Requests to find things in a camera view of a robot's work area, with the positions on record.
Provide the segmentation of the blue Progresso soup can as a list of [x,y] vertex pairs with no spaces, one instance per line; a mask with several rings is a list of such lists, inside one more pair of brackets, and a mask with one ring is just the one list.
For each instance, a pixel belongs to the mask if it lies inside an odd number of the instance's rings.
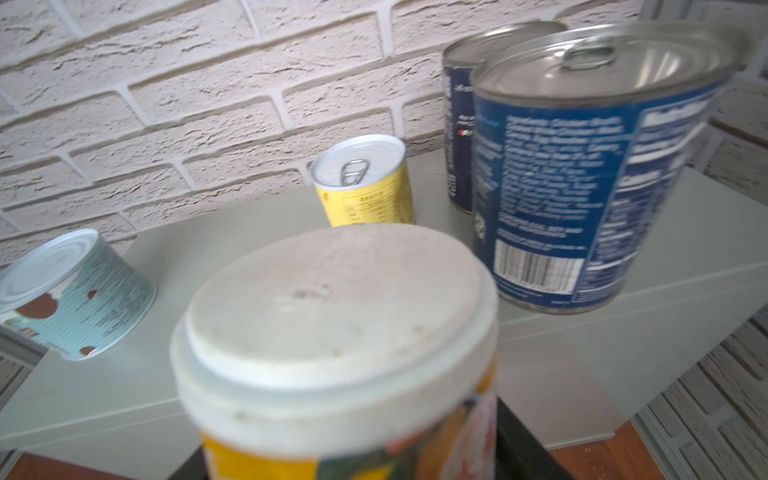
[[473,250],[500,295],[550,314],[611,301],[753,48],[732,24],[636,21],[476,67]]

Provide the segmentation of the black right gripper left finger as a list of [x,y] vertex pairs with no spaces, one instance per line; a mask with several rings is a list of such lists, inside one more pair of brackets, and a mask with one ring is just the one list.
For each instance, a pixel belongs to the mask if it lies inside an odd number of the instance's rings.
[[168,480],[207,480],[203,449],[199,447]]

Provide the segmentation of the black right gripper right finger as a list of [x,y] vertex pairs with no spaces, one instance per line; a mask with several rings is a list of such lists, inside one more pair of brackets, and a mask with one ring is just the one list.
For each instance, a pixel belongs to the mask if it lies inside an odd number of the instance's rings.
[[496,433],[496,480],[573,480],[501,398]]

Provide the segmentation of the yellow label can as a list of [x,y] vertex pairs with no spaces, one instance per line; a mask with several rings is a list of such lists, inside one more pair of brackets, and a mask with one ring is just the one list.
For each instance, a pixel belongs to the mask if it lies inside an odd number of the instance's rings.
[[397,137],[345,140],[323,152],[310,174],[333,227],[415,221],[405,144]]

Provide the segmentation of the orange can white lid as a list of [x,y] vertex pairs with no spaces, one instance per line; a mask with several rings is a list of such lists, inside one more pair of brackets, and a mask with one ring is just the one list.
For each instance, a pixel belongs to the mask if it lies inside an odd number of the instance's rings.
[[212,479],[491,479],[499,295],[462,242],[315,230],[212,275],[174,329]]

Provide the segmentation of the red label soup can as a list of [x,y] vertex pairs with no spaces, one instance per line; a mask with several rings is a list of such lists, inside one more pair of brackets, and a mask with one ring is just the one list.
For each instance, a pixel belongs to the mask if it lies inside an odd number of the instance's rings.
[[489,56],[541,36],[563,32],[557,21],[530,21],[477,33],[447,46],[442,53],[444,146],[448,195],[459,210],[472,211],[474,100],[470,76]]

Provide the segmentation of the grey label can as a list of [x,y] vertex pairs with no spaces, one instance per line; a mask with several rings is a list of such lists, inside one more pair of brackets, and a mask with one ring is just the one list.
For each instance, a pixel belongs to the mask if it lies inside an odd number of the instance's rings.
[[69,361],[93,358],[150,310],[156,286],[95,229],[59,236],[1,273],[1,326]]

